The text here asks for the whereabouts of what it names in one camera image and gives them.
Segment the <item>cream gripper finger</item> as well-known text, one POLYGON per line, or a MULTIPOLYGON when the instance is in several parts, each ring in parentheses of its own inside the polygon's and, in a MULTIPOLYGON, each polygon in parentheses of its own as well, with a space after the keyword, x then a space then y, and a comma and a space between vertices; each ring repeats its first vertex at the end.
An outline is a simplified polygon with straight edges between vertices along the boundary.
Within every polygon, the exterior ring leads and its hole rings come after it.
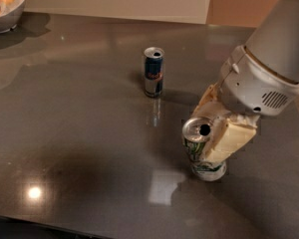
POLYGON ((254 138, 257 121, 258 116, 231 115, 212 135, 200 159, 211 163, 224 161, 254 138))
POLYGON ((208 118, 209 120, 224 119, 231 115, 218 98, 218 84, 210 85, 202 95, 191 116, 193 118, 208 118))

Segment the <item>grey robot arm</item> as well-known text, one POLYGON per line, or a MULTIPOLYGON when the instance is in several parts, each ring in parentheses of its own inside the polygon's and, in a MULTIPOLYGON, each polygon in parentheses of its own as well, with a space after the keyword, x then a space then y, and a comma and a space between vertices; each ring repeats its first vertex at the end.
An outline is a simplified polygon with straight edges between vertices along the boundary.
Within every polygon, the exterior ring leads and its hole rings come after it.
POLYGON ((298 95, 299 0, 279 0, 195 108, 196 160, 224 161, 253 139, 260 118, 278 116, 298 95))

